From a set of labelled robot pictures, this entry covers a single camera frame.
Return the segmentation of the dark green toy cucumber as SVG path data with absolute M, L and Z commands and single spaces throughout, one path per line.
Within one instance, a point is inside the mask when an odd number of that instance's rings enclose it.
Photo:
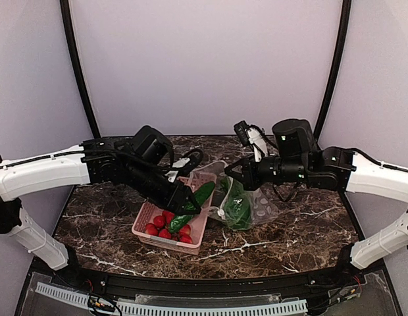
M 168 224 L 168 231 L 171 234 L 177 233 L 188 224 L 196 215 L 200 214 L 203 204 L 210 198 L 215 189 L 215 183 L 213 181 L 202 184 L 193 192 L 194 202 L 188 201 L 183 210 L 186 214 L 175 215 Z

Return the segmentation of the toy bok choy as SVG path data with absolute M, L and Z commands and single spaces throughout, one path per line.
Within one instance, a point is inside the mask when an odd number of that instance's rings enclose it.
M 249 230 L 251 228 L 251 200 L 246 191 L 230 191 L 228 176 L 221 180 L 226 194 L 220 211 L 224 211 L 226 226 L 232 230 Z

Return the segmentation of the clear zip top bag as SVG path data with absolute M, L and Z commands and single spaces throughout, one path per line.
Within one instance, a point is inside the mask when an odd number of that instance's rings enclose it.
M 189 175 L 190 179 L 202 179 L 210 173 L 216 176 L 208 217 L 231 230 L 249 230 L 277 219 L 280 214 L 277 206 L 268 200 L 262 190 L 244 190 L 241 183 L 225 174 L 227 166 L 225 161 L 214 161 L 194 169 Z

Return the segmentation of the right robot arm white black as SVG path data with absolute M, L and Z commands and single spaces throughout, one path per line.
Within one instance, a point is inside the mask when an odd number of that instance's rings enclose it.
M 408 203 L 408 169 L 373 159 L 356 148 L 321 149 L 307 120 L 286 119 L 272 127 L 275 141 L 241 121 L 234 131 L 253 155 L 226 167 L 228 176 L 255 191 L 263 184 L 304 184 L 335 192 L 364 193 Z M 337 268 L 363 270 L 375 261 L 408 247 L 408 208 L 392 224 L 365 240 L 342 248 Z

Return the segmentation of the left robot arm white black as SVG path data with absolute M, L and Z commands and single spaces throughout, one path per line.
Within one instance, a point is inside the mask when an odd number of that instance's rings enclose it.
M 23 208 L 21 196 L 63 186 L 112 182 L 136 190 L 176 215 L 200 213 L 198 198 L 179 181 L 203 159 L 192 149 L 178 161 L 172 142 L 145 125 L 134 136 L 95 138 L 26 159 L 0 156 L 0 234 L 14 238 L 54 271 L 76 267 L 75 251 L 56 241 Z

